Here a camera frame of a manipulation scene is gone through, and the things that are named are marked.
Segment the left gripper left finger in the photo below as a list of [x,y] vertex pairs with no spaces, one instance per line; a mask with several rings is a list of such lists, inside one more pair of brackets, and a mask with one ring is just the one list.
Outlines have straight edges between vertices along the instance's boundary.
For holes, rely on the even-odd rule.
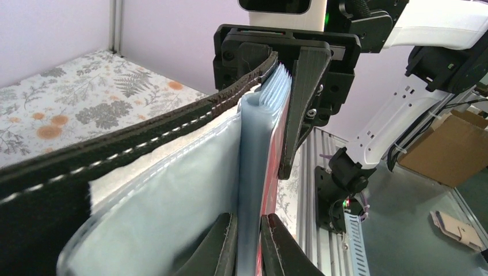
[[192,256],[174,275],[234,275],[237,241],[237,217],[232,213],[220,214]]

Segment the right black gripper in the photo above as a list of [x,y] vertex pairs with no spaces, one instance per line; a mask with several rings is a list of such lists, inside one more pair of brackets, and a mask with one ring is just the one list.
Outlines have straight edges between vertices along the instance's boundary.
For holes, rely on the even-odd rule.
[[361,44],[355,34],[221,25],[214,35],[215,87],[223,90],[255,70],[272,51],[292,74],[278,178],[290,178],[303,124],[325,126],[345,103]]

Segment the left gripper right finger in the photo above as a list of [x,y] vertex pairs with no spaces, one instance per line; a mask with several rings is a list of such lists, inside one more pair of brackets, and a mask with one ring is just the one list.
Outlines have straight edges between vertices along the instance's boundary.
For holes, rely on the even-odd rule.
[[323,276],[275,213],[261,216],[262,274]]

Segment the red credit card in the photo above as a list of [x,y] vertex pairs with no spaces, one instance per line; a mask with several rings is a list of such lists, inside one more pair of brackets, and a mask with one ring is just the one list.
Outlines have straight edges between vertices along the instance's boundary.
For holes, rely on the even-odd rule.
[[283,150],[283,138],[287,120],[286,116],[288,112],[288,105],[289,99],[287,99],[284,107],[280,110],[281,113],[279,113],[279,117],[277,118],[276,124],[271,133],[260,216],[274,213],[276,210],[279,168],[281,153]]

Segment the black leather card holder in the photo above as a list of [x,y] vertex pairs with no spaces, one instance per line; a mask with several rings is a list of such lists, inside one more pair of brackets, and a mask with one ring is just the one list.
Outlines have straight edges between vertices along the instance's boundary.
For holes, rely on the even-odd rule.
[[73,231],[1,244],[2,275],[174,275],[217,217],[237,217],[241,101],[213,122],[168,141],[106,176],[123,185]]

